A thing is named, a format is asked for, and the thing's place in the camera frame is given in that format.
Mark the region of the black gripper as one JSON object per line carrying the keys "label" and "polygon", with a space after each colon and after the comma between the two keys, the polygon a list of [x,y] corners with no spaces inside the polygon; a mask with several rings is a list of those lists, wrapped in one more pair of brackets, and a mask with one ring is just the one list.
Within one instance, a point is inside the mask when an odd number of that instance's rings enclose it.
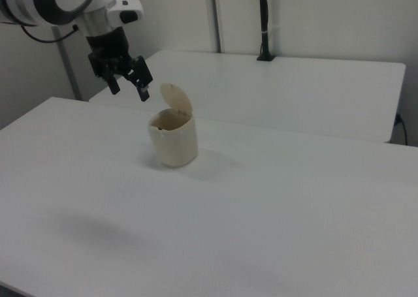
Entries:
{"label": "black gripper", "polygon": [[93,73],[107,82],[113,95],[120,92],[114,77],[117,74],[136,87],[142,102],[150,98],[148,86],[153,81],[153,77],[142,56],[133,59],[129,54],[129,43],[122,27],[86,39],[91,48],[88,59]]}

